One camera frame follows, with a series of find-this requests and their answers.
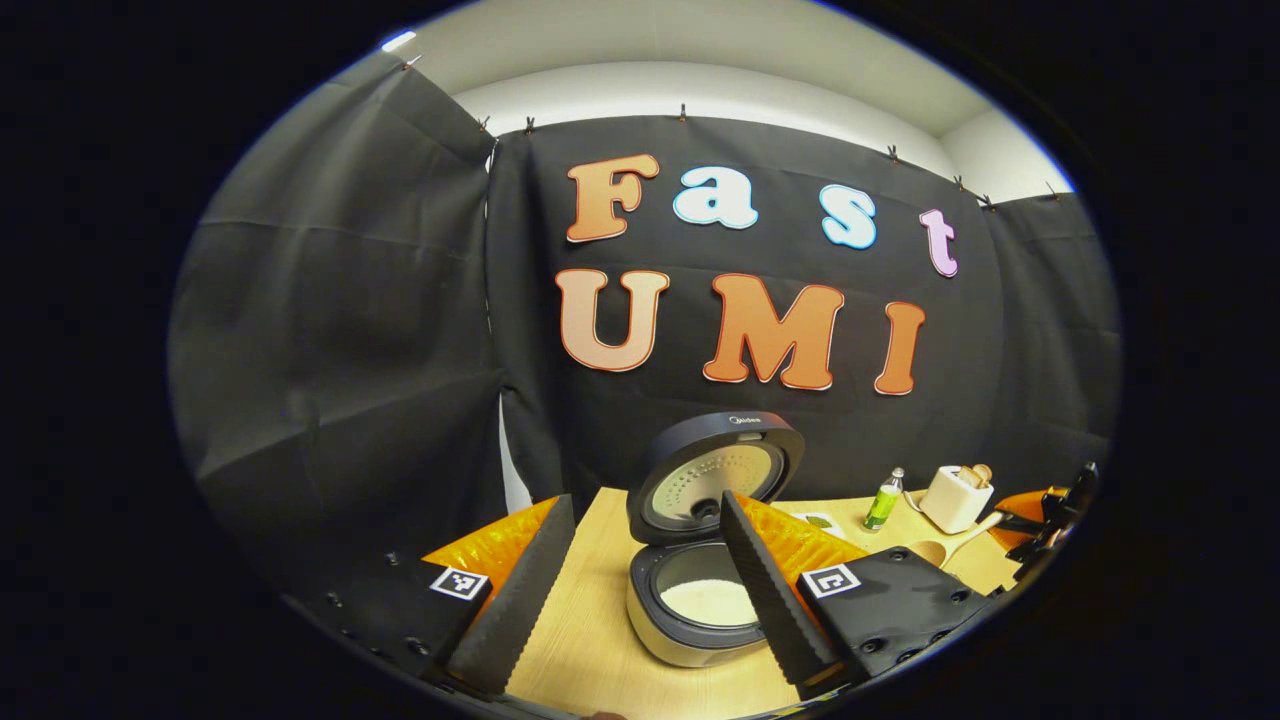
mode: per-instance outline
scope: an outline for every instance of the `black fabric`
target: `black fabric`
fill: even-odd
[[[493,142],[379,53],[283,117],[195,233],[169,337],[179,436],[219,520],[303,602],[506,514]]]
[[[1079,196],[984,213],[1005,287],[1005,347],[983,462],[1001,496],[1106,475],[1120,411],[1116,278]]]
[[[660,170],[643,181],[643,199],[618,237],[566,241],[575,220],[570,168],[652,154]],[[751,181],[759,220],[736,231],[681,220],[672,201],[681,176],[723,165]],[[818,202],[827,184],[867,192],[877,206],[878,237],[867,250],[829,242]],[[955,228],[952,278],[938,274],[919,215],[943,213]],[[1004,310],[1000,264],[983,211],[955,183],[887,156],[806,132],[756,123],[643,117],[573,122],[499,138],[489,205],[489,301],[500,363],[509,369],[507,438],[535,496],[564,487],[590,496],[627,487],[648,442],[692,415],[736,409],[777,413],[806,439],[805,460],[782,500],[865,496],[895,466],[909,480],[938,465],[979,462],[1001,374]],[[671,278],[658,305],[649,360],[626,373],[593,370],[572,360],[559,337],[557,272],[608,274],[599,293],[603,342],[626,337],[626,270]],[[774,377],[731,384],[703,377],[716,354],[721,300],[712,281],[750,273],[765,283],[781,315],[806,284],[845,295],[831,352],[835,383],[815,392]],[[924,309],[905,396],[881,396],[890,324],[884,306]],[[563,486],[559,478],[563,477]]]

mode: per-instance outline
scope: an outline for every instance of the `wooden table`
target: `wooden table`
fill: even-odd
[[[913,493],[919,498],[924,491]],[[854,544],[878,552],[945,536],[905,501],[878,532],[861,528],[872,498],[774,502],[787,512],[826,512]],[[649,655],[627,619],[627,573],[643,546],[627,530],[626,492],[604,488],[577,528],[547,605],[516,664],[507,693],[590,716],[627,720],[718,720],[769,712],[799,702],[768,647],[716,667],[673,667]],[[986,594],[1014,585],[1018,564],[988,533],[947,565]]]

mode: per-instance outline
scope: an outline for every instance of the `green bottle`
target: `green bottle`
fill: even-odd
[[[881,484],[881,489],[876,493],[876,500],[872,501],[872,509],[867,512],[867,520],[863,523],[864,528],[876,532],[884,525],[884,520],[888,520],[888,514],[893,511],[893,503],[902,495],[904,475],[905,473],[902,473],[901,468],[893,468],[893,474]]]

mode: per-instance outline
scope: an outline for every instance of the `wooden spoon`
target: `wooden spoon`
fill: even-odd
[[[941,542],[916,541],[906,546],[906,548],[923,557],[925,561],[929,562],[929,565],[942,569],[943,566],[946,566],[947,562],[951,561],[952,557],[955,557],[956,551],[960,550],[966,542],[989,530],[991,528],[995,528],[1004,519],[1005,519],[1004,512],[992,512],[991,515],[987,515],[986,520],[978,523],[978,525],[974,529],[964,534],[956,536],[954,538],[946,538],[945,541]]]

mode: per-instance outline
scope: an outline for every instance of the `open rice cooker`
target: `open rice cooker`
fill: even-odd
[[[659,660],[707,667],[764,647],[764,632],[719,534],[726,489],[769,502],[804,455],[804,438],[771,413],[716,413],[672,425],[649,446],[627,493],[627,616]]]

